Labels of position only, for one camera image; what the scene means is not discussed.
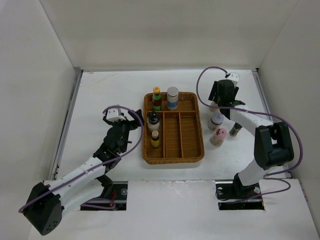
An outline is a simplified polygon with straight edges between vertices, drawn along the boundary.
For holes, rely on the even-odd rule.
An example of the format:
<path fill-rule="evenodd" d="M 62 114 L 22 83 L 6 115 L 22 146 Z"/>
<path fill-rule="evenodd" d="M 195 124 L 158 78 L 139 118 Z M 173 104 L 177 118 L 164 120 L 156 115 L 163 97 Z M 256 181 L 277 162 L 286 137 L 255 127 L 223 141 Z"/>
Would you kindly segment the pink lid spice jar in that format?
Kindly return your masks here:
<path fill-rule="evenodd" d="M 227 130 L 225 128 L 219 128 L 210 138 L 210 142 L 213 146 L 219 147 L 224 143 L 227 136 Z"/>

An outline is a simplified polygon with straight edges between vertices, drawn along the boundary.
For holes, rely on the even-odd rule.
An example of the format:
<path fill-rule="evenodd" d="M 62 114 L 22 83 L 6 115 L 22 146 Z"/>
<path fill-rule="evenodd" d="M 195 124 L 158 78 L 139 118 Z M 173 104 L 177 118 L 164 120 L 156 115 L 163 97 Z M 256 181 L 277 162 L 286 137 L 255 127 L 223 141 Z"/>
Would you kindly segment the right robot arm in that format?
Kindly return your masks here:
<path fill-rule="evenodd" d="M 289 126 L 260 117 L 247 105 L 236 100 L 239 88 L 229 79 L 215 81 L 209 100 L 217 104 L 220 112 L 235 125 L 254 136 L 253 160 L 232 181 L 232 192 L 238 198 L 245 197 L 270 169 L 293 160 L 294 150 Z"/>

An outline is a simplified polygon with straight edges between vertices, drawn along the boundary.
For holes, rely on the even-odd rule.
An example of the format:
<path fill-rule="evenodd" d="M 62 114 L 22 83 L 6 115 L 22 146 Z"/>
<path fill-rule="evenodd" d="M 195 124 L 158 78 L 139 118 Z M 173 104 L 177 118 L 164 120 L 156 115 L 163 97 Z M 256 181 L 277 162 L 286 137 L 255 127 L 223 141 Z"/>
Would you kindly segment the small yellow bottle cork cap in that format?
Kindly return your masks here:
<path fill-rule="evenodd" d="M 151 145 L 154 148 L 157 148 L 160 145 L 160 137 L 159 137 L 159 132 L 154 130 L 151 133 Z"/>

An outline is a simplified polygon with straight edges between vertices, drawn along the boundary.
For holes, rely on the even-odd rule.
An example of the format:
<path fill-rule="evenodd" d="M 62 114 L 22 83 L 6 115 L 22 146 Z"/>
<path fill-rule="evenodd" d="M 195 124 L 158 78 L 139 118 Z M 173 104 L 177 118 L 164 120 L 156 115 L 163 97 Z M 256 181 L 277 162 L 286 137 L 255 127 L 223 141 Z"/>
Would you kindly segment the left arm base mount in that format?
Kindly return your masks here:
<path fill-rule="evenodd" d="M 98 178 L 102 193 L 80 206 L 81 211 L 126 211 L 129 183 L 113 181 L 104 175 Z"/>

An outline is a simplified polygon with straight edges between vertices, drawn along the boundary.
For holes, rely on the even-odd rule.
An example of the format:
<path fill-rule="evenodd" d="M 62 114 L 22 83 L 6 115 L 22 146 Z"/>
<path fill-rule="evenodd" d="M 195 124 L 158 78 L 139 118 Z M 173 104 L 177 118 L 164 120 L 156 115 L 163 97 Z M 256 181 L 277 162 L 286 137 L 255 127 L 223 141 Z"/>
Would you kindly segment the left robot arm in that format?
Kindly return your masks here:
<path fill-rule="evenodd" d="M 51 233 L 69 210 L 94 198 L 108 199 L 112 195 L 112 180 L 107 173 L 133 150 L 127 149 L 129 133 L 137 128 L 144 129 L 141 109 L 127 109 L 113 105 L 103 111 L 103 121 L 110 125 L 100 147 L 81 166 L 61 177 L 54 183 L 36 184 L 19 209 L 40 235 Z"/>

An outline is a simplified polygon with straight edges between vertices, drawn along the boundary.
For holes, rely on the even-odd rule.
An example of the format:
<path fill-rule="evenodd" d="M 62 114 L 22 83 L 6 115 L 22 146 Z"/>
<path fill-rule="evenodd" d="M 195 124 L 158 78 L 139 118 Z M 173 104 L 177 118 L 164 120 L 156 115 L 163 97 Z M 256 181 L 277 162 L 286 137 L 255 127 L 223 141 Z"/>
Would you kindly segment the spice jar white label lid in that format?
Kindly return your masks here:
<path fill-rule="evenodd" d="M 220 112 L 214 112 L 208 120 L 208 128 L 214 131 L 220 127 L 224 121 L 224 115 Z"/>

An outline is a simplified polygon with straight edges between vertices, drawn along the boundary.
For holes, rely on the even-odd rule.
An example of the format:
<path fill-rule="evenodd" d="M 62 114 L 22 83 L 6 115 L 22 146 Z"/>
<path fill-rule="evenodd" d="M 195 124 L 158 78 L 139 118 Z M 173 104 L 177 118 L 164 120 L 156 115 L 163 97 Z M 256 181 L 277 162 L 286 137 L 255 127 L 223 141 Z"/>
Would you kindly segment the grinder jar grey lid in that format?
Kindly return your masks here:
<path fill-rule="evenodd" d="M 214 101 L 211 101 L 209 110 L 213 113 L 219 113 L 220 109 L 218 108 L 218 104 Z"/>

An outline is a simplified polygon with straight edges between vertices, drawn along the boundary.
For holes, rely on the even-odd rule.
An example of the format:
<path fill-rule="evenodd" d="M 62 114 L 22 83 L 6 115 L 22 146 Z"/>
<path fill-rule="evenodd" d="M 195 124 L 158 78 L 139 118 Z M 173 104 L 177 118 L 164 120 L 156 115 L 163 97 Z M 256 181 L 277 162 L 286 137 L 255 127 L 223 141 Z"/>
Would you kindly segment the silver lid blue label jar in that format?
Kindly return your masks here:
<path fill-rule="evenodd" d="M 167 89 L 167 109 L 175 111 L 178 107 L 179 90 L 177 87 L 171 86 Z"/>

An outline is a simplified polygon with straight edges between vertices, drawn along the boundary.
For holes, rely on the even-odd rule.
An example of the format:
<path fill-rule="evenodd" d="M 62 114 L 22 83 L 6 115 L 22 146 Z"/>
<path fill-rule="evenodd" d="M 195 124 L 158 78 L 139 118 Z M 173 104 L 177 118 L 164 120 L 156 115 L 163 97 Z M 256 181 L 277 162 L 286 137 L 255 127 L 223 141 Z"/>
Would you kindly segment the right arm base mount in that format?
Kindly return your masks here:
<path fill-rule="evenodd" d="M 232 181 L 218 181 L 215 183 L 215 196 L 218 199 L 220 211 L 264 210 L 259 183 L 239 188 Z"/>

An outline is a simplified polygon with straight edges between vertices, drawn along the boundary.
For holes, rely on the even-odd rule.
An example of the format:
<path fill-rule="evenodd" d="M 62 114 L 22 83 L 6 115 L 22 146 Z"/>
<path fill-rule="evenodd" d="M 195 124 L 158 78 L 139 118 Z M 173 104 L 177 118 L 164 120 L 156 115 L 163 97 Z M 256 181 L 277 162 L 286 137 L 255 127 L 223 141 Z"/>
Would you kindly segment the white powder jar black lid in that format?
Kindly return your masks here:
<path fill-rule="evenodd" d="M 157 112 L 152 111 L 147 115 L 147 128 L 151 133 L 160 129 L 160 116 Z"/>

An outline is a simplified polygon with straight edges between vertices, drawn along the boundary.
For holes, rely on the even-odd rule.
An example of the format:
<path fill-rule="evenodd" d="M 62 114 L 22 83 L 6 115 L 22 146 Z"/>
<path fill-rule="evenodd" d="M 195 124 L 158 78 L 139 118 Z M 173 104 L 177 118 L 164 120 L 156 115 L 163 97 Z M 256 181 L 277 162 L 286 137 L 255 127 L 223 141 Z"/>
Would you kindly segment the green sauce bottle yellow cap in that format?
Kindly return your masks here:
<path fill-rule="evenodd" d="M 162 110 L 162 96 L 161 96 L 161 90 L 158 86 L 155 86 L 153 88 L 152 109 L 154 111 L 161 111 Z"/>

